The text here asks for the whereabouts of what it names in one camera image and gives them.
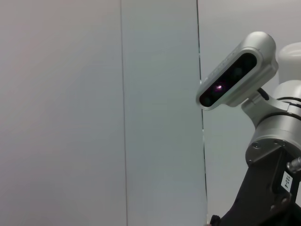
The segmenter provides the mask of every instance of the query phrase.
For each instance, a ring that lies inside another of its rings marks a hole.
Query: cable
[[[259,94],[263,97],[265,100],[269,100],[269,95],[266,91],[263,90],[263,88],[258,89]]]

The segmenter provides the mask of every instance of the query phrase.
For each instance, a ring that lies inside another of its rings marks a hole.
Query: camera
[[[201,84],[196,101],[204,110],[235,107],[268,82],[278,70],[276,44],[264,32],[249,34]]]

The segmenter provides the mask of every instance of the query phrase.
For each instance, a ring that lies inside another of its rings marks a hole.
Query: silver camera housing
[[[229,69],[244,53],[251,53],[257,59],[256,66],[211,106],[200,103],[201,95]],[[278,70],[276,44],[271,36],[264,32],[249,34],[205,79],[201,84],[196,101],[204,110],[212,110],[221,104],[235,107],[250,97],[268,82]]]

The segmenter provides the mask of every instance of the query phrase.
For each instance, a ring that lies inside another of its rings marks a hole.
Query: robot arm
[[[261,87],[277,72],[276,44],[249,34],[209,75],[197,94],[204,110],[237,106],[255,126],[246,151],[248,171],[233,206],[213,226],[301,225],[295,203],[301,179],[301,81],[280,84],[273,97]]]

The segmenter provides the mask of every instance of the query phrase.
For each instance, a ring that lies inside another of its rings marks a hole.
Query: white wall
[[[301,41],[296,27],[301,2],[296,0],[198,0],[198,11],[202,79],[253,31],[269,33],[278,51]],[[264,88],[272,94],[279,80],[291,79],[301,77],[276,76]],[[232,206],[245,176],[245,152],[254,128],[240,107],[220,106],[204,112],[204,130],[208,212],[222,216]]]
[[[0,225],[125,226],[119,0],[0,7]]]
[[[129,226],[200,226],[206,189],[195,0],[122,0]]]

